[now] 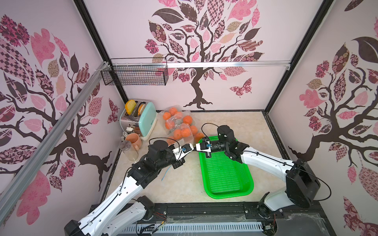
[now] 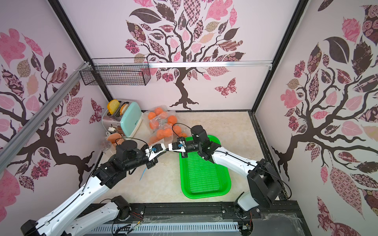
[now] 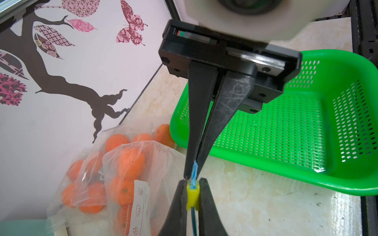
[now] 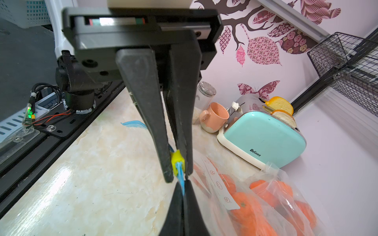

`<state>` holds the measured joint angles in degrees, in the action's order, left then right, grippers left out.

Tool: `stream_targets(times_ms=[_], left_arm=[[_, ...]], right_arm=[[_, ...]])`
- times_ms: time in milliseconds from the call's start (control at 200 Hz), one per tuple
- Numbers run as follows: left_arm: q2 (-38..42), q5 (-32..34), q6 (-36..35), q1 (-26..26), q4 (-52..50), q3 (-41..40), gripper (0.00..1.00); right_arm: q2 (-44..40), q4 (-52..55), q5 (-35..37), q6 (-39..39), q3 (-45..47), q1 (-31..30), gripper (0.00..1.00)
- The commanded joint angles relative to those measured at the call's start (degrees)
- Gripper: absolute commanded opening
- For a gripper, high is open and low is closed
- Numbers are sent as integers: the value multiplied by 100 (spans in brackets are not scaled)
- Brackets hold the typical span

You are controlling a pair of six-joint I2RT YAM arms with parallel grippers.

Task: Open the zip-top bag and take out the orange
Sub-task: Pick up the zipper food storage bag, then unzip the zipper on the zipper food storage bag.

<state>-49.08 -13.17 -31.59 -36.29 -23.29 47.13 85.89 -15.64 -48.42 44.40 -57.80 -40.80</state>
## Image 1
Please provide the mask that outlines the blue-zip clear bag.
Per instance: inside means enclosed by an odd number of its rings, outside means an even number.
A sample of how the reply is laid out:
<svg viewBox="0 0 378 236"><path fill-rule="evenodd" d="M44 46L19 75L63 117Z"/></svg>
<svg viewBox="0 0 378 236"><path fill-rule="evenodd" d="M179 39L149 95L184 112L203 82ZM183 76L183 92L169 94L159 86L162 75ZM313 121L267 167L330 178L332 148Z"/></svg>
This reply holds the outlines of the blue-zip clear bag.
<svg viewBox="0 0 378 236"><path fill-rule="evenodd" d="M174 145L175 148L178 148L178 145L183 146L189 143L195 145L204 137L205 135L199 131L197 126L182 123L177 128L169 131L168 138L165 141L169 146Z"/></svg>

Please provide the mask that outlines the green plastic basket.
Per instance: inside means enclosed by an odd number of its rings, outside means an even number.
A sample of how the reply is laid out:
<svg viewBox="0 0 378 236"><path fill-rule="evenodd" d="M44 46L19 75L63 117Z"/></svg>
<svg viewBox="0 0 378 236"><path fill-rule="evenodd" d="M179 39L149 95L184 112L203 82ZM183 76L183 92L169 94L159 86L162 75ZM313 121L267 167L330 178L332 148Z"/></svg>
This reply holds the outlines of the green plastic basket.
<svg viewBox="0 0 378 236"><path fill-rule="evenodd" d="M242 197L254 190L254 180L248 165L231 160L223 152L207 158L199 153L204 190L213 199Z"/></svg>

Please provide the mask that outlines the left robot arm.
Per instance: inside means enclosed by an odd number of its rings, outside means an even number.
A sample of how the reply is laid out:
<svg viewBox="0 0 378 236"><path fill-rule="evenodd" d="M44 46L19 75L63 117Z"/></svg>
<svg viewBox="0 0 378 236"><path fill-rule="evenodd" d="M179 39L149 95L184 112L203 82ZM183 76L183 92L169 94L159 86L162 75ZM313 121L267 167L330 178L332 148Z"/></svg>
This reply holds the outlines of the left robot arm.
<svg viewBox="0 0 378 236"><path fill-rule="evenodd" d="M168 166L178 168L184 157L194 151L192 144L175 148L164 140L148 146L148 152L126 172L122 183L87 216L71 220L64 231L67 236L116 236L127 226L153 214L154 203L140 197L130 208L124 206L146 188Z"/></svg>

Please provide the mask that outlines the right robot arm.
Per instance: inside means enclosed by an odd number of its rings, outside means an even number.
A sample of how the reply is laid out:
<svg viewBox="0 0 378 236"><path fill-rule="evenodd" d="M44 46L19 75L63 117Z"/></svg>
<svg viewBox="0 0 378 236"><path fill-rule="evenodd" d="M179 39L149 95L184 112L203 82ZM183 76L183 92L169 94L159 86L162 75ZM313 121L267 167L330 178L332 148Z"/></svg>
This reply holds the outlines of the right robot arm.
<svg viewBox="0 0 378 236"><path fill-rule="evenodd" d="M259 201L257 209L261 217L269 218L272 213L288 206L310 208L321 183L306 161L291 161L260 152L237 141L233 130L227 125L218 127L217 133L218 139L215 141L202 138L196 144L195 151L205 153L207 158L222 152L233 161L257 167L285 183L285 187L265 193Z"/></svg>

